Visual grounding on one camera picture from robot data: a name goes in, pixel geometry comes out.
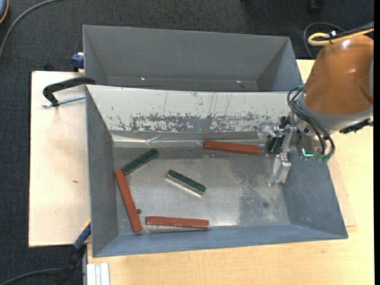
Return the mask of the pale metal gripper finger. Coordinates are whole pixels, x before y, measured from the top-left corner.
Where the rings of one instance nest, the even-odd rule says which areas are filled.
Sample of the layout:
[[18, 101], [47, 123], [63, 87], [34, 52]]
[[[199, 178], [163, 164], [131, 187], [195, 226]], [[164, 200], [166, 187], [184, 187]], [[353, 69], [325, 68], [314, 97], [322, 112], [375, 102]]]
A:
[[283, 129], [278, 124], [262, 124], [257, 132], [260, 146], [270, 145], [282, 137]]
[[273, 161], [271, 174], [267, 179], [267, 185], [273, 186], [285, 183], [291, 166], [292, 164], [286, 153], [276, 154]]

